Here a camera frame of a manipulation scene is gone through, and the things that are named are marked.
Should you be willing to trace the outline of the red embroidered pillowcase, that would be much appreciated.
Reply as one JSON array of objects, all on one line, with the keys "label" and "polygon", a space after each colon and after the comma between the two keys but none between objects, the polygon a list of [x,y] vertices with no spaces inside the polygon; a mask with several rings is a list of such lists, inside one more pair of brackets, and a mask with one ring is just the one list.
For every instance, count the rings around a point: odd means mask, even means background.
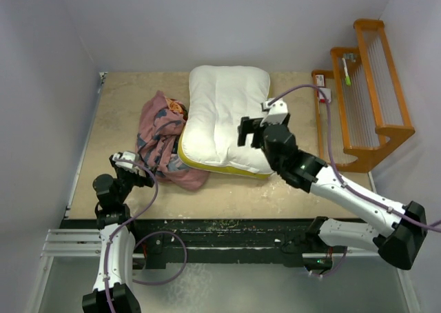
[{"label": "red embroidered pillowcase", "polygon": [[158,181],[197,191],[205,184],[209,172],[185,165],[178,155],[186,122],[185,106],[157,91],[142,107],[136,151]]}]

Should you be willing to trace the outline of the white yellow-edged pillow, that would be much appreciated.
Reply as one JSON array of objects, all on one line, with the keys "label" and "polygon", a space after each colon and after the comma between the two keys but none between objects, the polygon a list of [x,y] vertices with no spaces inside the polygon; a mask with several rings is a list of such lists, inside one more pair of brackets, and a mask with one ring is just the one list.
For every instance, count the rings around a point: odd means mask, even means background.
[{"label": "white yellow-edged pillow", "polygon": [[242,117],[261,118],[270,75],[251,66],[201,65],[189,74],[188,119],[178,156],[191,168],[266,179],[272,170],[249,144],[238,146]]}]

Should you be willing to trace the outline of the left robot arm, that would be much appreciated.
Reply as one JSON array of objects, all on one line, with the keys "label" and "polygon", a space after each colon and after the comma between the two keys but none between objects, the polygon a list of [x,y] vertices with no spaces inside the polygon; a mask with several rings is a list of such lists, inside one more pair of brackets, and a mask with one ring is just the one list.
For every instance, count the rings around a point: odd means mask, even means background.
[{"label": "left robot arm", "polygon": [[130,208],[125,203],[133,187],[157,189],[154,175],[144,175],[115,167],[116,176],[101,174],[92,187],[98,202],[95,206],[96,224],[101,242],[99,269],[92,291],[82,298],[84,312],[140,312],[141,306],[132,291],[132,254],[142,243],[134,231]]}]

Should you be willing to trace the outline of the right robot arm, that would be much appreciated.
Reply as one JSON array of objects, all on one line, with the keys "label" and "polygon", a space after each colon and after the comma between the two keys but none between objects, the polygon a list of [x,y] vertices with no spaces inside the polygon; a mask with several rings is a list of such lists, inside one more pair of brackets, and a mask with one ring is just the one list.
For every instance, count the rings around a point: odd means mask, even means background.
[{"label": "right robot arm", "polygon": [[238,145],[251,134],[251,146],[262,150],[270,168],[286,184],[326,198],[362,219],[361,223],[317,217],[308,229],[307,246],[314,252],[345,246],[376,252],[390,265],[410,270],[427,236],[425,208],[386,199],[344,178],[326,161],[298,148],[287,122],[262,124],[243,117]]}]

